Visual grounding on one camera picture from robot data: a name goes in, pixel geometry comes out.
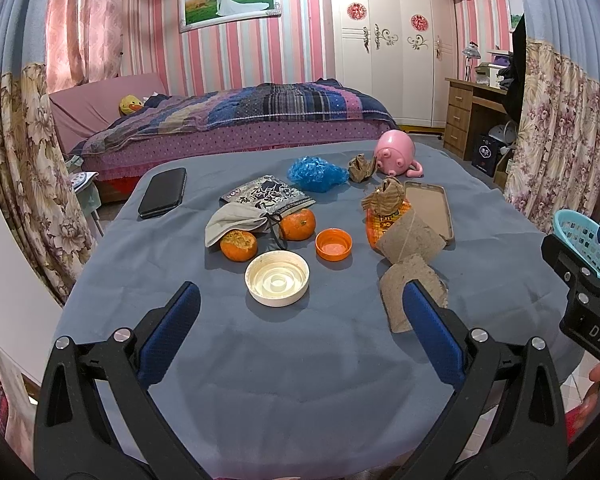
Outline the right hand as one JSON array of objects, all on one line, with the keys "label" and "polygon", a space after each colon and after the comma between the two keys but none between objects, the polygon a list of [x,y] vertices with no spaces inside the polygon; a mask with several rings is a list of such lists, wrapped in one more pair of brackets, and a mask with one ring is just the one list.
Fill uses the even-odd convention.
[{"label": "right hand", "polygon": [[592,382],[590,388],[585,393],[583,401],[576,408],[566,413],[567,440],[571,443],[576,437],[577,432],[582,429],[595,408],[600,392],[600,362],[588,372],[588,380]]}]

